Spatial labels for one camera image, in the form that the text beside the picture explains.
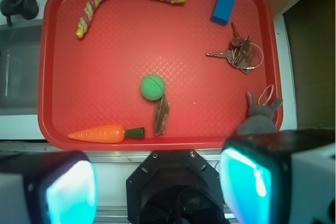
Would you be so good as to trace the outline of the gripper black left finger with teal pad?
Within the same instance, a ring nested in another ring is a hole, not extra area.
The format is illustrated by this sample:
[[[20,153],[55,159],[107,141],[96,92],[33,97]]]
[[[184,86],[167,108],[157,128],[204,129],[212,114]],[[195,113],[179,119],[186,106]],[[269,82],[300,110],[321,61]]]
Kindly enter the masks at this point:
[[[1,158],[1,223],[94,223],[95,166],[81,151]]]

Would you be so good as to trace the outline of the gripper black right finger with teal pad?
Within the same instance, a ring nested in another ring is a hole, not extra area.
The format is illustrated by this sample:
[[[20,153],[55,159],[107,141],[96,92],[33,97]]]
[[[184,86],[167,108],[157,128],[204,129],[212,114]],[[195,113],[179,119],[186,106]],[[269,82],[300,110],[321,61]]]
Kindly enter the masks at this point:
[[[229,137],[219,179],[239,223],[335,223],[335,131]]]

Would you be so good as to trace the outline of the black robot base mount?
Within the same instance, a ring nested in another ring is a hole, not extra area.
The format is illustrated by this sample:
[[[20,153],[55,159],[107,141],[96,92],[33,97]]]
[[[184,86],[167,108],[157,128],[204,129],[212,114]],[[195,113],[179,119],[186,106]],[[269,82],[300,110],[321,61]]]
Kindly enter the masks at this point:
[[[196,151],[153,151],[125,183],[130,223],[229,223],[219,173]]]

